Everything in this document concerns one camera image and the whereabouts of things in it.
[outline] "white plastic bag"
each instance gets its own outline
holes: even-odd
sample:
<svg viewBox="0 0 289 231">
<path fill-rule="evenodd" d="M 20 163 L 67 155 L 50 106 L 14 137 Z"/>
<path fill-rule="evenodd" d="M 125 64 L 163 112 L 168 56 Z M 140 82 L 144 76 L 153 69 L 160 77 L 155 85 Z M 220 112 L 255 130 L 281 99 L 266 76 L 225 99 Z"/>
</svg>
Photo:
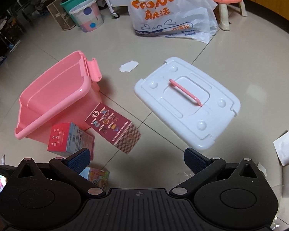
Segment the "white plastic bag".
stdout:
<svg viewBox="0 0 289 231">
<path fill-rule="evenodd" d="M 204 43 L 217 31 L 213 0 L 129 0 L 136 33 L 192 38 Z"/>
</svg>

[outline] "checkered pattern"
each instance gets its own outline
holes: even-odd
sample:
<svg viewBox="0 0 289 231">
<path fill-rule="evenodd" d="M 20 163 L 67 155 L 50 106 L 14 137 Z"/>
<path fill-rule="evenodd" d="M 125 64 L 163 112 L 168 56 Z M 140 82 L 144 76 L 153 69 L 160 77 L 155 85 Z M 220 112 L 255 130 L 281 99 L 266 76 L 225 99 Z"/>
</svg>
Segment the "checkered pattern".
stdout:
<svg viewBox="0 0 289 231">
<path fill-rule="evenodd" d="M 138 142 L 140 137 L 140 132 L 137 130 L 134 124 L 131 124 L 115 146 L 125 154 L 128 154 Z"/>
</svg>

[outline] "colorful cardboard box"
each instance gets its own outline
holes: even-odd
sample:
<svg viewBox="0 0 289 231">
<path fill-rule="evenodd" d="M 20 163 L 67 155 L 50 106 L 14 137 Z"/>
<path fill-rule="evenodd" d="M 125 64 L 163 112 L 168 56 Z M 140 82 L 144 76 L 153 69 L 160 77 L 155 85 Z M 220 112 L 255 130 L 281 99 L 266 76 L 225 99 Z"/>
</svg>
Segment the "colorful cardboard box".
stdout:
<svg viewBox="0 0 289 231">
<path fill-rule="evenodd" d="M 130 120 L 103 103 L 91 112 L 86 123 L 126 154 L 132 150 L 141 136 Z"/>
<path fill-rule="evenodd" d="M 68 157 L 82 148 L 89 149 L 93 160 L 94 136 L 79 129 L 72 122 L 52 126 L 47 151 Z"/>
<path fill-rule="evenodd" d="M 102 189 L 106 189 L 109 171 L 99 170 L 97 168 L 86 167 L 80 175 Z"/>
</svg>

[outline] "purple dot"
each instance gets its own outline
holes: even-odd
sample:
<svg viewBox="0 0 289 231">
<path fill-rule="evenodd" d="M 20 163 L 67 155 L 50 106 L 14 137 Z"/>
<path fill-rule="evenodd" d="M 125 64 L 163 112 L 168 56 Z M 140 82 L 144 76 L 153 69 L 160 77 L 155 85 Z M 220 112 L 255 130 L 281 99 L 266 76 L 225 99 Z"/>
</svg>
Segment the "purple dot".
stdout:
<svg viewBox="0 0 289 231">
<path fill-rule="evenodd" d="M 91 12 L 92 12 L 92 9 L 91 9 L 90 7 L 86 7 L 86 8 L 83 10 L 83 13 L 84 13 L 85 15 L 90 15 Z"/>
</svg>

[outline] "green bucket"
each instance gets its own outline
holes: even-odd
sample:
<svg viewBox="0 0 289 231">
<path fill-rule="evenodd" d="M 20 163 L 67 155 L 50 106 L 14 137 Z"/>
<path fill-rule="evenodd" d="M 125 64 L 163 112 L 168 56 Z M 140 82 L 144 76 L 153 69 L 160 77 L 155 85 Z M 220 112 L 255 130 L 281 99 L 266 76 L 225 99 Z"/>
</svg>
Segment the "green bucket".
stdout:
<svg viewBox="0 0 289 231">
<path fill-rule="evenodd" d="M 76 7 L 78 4 L 81 4 L 82 2 L 87 1 L 87 0 L 68 0 L 64 3 L 60 3 L 60 5 L 65 9 L 65 11 L 68 13 L 71 11 L 72 8 Z M 70 15 L 74 23 L 79 27 L 79 24 L 77 20 L 74 18 L 73 15 Z"/>
</svg>

